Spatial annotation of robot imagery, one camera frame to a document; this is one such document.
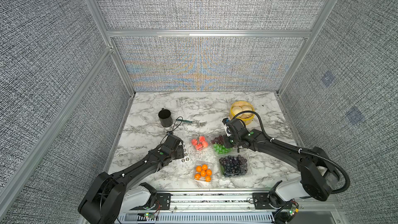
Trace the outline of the white fruit sticker sheet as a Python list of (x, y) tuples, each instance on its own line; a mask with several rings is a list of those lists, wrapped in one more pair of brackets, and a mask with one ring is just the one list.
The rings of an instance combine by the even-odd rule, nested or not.
[(187, 148), (186, 148), (186, 145), (181, 145), (180, 151), (181, 151), (180, 154), (182, 155), (182, 157), (180, 158), (179, 161), (180, 161), (182, 164), (191, 163), (192, 160), (191, 160), (191, 158), (189, 157), (189, 153), (188, 153), (188, 150), (187, 150)]

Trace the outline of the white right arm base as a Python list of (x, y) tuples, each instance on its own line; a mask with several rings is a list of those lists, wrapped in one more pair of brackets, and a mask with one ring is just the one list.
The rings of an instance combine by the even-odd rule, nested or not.
[(268, 202), (273, 208), (280, 208), (288, 201), (309, 197), (304, 190), (301, 177), (278, 181), (268, 192)]

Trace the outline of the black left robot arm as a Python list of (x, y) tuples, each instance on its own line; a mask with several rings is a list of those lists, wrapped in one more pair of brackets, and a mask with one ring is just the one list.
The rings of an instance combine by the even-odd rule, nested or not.
[(182, 139), (173, 134), (168, 135), (165, 143), (148, 151), (139, 162), (113, 174), (100, 173), (81, 201), (78, 207), (79, 214), (91, 224), (114, 223), (128, 190), (173, 160), (181, 158), (183, 158)]

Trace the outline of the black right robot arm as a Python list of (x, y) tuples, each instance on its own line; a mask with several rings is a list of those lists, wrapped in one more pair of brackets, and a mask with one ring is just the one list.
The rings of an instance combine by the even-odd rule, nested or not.
[(300, 173), (300, 176), (277, 182), (268, 193), (270, 205), (274, 208), (296, 198), (314, 198), (326, 201), (331, 194), (348, 189), (350, 181), (346, 172), (329, 159), (319, 147), (301, 148), (269, 137), (265, 132), (249, 131), (240, 119), (225, 118), (222, 121), (226, 131), (224, 144), (265, 153), (279, 159)]

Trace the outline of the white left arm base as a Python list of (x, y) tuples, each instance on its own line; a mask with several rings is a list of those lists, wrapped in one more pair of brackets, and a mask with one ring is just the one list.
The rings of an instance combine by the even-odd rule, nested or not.
[(131, 209), (152, 209), (157, 199), (157, 190), (148, 183), (141, 183), (136, 188), (130, 189), (124, 196), (120, 212)]

